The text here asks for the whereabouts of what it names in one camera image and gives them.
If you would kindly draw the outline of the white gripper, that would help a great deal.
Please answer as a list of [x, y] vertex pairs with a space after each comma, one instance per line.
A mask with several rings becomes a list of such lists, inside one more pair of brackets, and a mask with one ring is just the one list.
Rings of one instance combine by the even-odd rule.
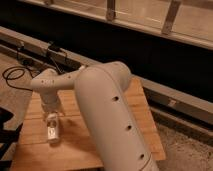
[[43, 115], [43, 121], [45, 123], [48, 122], [48, 117], [49, 117], [49, 114], [46, 114], [46, 113], [59, 113], [59, 116], [65, 116], [65, 112], [63, 110], [59, 97], [56, 97], [53, 100], [42, 99], [41, 106], [43, 111], [45, 112]]

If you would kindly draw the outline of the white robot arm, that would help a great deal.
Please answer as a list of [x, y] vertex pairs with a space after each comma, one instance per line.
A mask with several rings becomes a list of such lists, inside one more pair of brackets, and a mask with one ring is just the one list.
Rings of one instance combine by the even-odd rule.
[[60, 90], [74, 91], [106, 171], [159, 171], [124, 96], [131, 78], [130, 69], [115, 61], [62, 75], [48, 68], [30, 86], [47, 114], [61, 107]]

